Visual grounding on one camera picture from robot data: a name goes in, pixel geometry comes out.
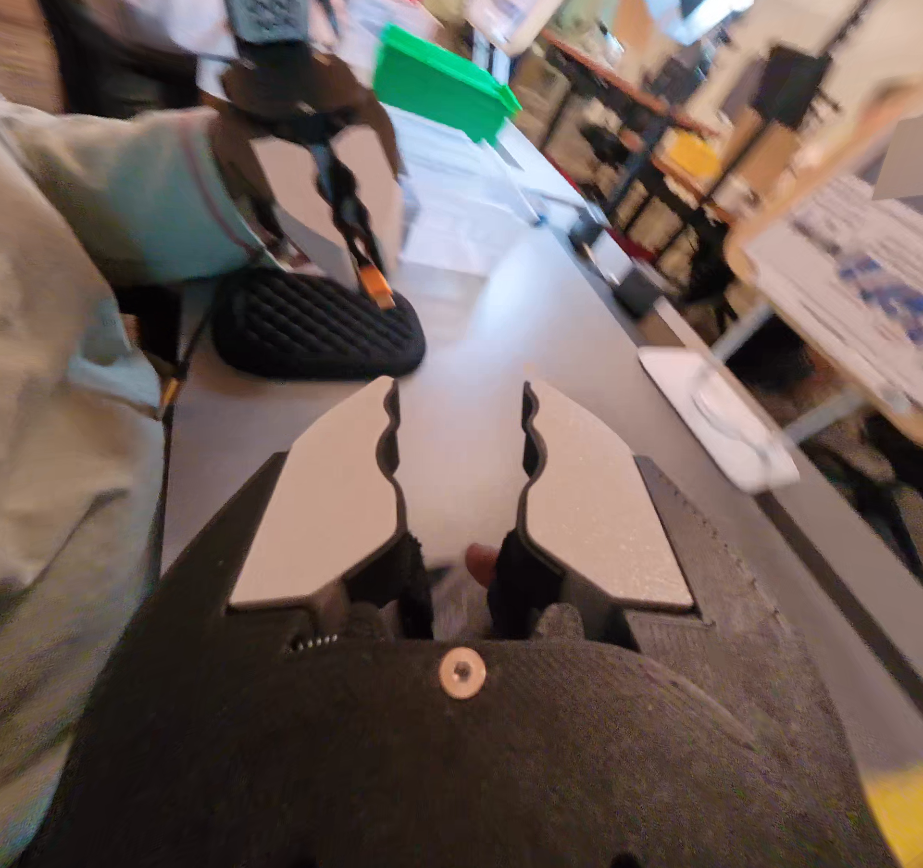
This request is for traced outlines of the tan backing board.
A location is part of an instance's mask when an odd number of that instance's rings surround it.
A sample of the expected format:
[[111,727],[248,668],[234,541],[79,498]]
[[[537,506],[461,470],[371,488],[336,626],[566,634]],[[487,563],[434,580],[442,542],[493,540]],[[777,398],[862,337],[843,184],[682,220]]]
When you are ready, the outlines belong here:
[[728,238],[726,259],[737,278],[772,303],[775,316],[782,320],[815,353],[819,354],[843,380],[861,390],[867,404],[884,415],[908,439],[921,444],[921,408],[897,413],[878,399],[855,376],[833,361],[795,321],[777,310],[774,303],[756,286],[754,269],[744,254],[744,246],[775,221],[784,218],[821,188],[841,176],[854,175],[869,179],[875,199],[922,196],[922,118],[921,80],[911,80],[891,92],[873,110],[861,116],[854,130],[843,138],[814,167],[798,174],[792,185],[777,195],[759,213],[742,226],[735,227]]

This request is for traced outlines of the white flat stand base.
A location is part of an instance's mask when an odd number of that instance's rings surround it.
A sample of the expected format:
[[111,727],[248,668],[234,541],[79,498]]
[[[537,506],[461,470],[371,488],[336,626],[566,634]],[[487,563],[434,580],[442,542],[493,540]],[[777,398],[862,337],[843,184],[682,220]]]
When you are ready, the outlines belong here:
[[724,477],[756,496],[792,486],[800,473],[780,430],[709,355],[643,346],[640,366]]

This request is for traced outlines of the metal stand pole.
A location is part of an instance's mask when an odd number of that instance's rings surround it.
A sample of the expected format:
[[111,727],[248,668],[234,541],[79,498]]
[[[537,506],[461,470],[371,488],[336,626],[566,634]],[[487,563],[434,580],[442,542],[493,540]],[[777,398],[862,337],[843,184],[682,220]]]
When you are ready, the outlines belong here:
[[[775,315],[770,301],[765,299],[759,301],[747,314],[738,318],[711,346],[712,359],[725,364]],[[792,450],[866,405],[867,399],[861,390],[853,386],[843,386],[792,422],[777,426],[775,438],[787,449]]]

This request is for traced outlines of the green plastic bin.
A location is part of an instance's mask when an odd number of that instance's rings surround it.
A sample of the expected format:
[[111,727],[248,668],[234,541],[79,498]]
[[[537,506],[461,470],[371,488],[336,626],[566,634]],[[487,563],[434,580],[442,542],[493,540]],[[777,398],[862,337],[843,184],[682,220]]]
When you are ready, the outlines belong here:
[[522,106],[511,87],[472,61],[389,24],[380,36],[372,89],[383,104],[493,145]]

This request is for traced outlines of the black office chair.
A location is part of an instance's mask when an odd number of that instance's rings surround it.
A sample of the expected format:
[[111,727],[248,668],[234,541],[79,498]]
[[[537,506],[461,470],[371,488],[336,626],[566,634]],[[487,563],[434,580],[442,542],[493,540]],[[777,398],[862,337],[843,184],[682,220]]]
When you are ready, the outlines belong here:
[[67,112],[130,119],[199,103],[196,62],[122,33],[88,0],[37,0],[56,53]]

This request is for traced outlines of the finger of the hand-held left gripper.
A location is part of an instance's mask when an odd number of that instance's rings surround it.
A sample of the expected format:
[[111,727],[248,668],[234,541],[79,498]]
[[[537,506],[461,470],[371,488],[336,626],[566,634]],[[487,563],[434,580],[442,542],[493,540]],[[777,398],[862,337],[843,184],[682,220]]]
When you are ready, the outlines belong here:
[[250,148],[268,182],[273,213],[292,250],[290,270],[326,277],[357,292],[356,266],[318,189],[317,166],[309,150],[269,137],[251,140]]
[[375,131],[352,126],[335,139],[338,158],[352,171],[381,257],[398,257],[404,222],[401,187]]

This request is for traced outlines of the person's left forearm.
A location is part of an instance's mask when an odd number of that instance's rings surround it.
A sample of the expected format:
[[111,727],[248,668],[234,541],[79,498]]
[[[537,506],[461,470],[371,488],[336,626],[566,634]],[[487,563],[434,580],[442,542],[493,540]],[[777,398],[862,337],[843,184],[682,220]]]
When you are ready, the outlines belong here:
[[2,100],[2,143],[113,285],[179,285],[272,264],[229,193],[207,106],[129,120]]

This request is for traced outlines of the black quilted wrist rest pad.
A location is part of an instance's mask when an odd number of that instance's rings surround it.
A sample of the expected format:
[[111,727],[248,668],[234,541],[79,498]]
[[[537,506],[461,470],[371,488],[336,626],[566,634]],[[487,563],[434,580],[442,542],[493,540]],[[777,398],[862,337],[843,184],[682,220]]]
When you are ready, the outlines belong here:
[[369,381],[405,377],[424,360],[426,341],[401,295],[381,308],[327,277],[249,269],[219,285],[212,344],[222,362],[274,381]]

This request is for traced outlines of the person's beige clothing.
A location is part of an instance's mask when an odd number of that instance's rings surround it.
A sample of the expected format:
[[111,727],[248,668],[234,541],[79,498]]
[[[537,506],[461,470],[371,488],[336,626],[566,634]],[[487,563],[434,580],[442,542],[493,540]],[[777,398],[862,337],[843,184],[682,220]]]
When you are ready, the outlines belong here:
[[160,387],[69,238],[2,238],[2,866],[145,591]]

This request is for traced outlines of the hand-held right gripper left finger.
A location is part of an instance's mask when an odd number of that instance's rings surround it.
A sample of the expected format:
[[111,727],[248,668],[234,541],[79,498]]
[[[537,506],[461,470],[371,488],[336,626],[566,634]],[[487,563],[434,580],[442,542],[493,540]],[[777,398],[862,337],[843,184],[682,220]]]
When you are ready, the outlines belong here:
[[402,497],[380,446],[398,428],[392,377],[319,417],[293,443],[229,597],[234,610],[345,610],[345,577],[398,536]]

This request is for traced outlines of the person's right hand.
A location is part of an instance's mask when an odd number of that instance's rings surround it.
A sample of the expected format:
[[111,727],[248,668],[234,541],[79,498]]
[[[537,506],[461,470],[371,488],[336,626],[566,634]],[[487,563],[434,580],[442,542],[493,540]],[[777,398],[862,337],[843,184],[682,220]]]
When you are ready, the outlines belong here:
[[485,589],[496,579],[498,560],[499,548],[480,543],[469,545],[464,554],[467,572]]

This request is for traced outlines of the black square panel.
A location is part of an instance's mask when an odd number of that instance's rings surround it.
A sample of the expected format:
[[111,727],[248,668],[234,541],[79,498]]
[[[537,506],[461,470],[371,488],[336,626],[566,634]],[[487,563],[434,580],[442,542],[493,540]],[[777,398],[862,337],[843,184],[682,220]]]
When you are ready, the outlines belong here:
[[774,45],[749,106],[763,120],[798,131],[832,63],[829,52],[813,55]]

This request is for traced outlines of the small yellow box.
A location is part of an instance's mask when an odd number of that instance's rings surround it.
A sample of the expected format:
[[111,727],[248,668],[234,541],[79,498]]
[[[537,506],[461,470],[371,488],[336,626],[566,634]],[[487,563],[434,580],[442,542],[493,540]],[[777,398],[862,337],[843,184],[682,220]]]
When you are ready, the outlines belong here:
[[723,170],[720,155],[709,142],[685,131],[676,131],[665,151],[665,158],[675,168],[698,181],[718,178]]

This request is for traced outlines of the wooden top desk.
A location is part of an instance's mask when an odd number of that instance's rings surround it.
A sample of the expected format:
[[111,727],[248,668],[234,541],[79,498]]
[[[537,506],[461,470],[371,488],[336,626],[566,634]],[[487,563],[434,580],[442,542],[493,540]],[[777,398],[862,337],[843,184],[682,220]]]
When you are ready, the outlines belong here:
[[643,109],[647,127],[629,141],[630,154],[622,167],[622,175],[606,201],[601,204],[611,226],[617,226],[617,210],[629,194],[646,166],[652,164],[664,136],[671,130],[695,135],[698,138],[715,138],[718,131],[698,122],[690,113],[652,95],[639,85],[620,76],[613,66],[594,59],[590,54],[567,42],[552,29],[545,28],[539,39],[545,44],[545,60],[565,77],[568,87],[563,97],[550,113],[545,132],[537,144],[542,155],[551,160],[549,146],[565,112],[579,98],[599,100],[609,110],[617,111],[621,105]]

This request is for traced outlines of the printed instruction sheet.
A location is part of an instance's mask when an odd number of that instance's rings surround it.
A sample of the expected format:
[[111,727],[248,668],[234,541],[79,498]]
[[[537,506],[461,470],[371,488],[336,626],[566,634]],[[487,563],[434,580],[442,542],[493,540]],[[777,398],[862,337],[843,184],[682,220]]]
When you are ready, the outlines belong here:
[[744,246],[755,284],[897,413],[922,404],[921,197],[846,175]]

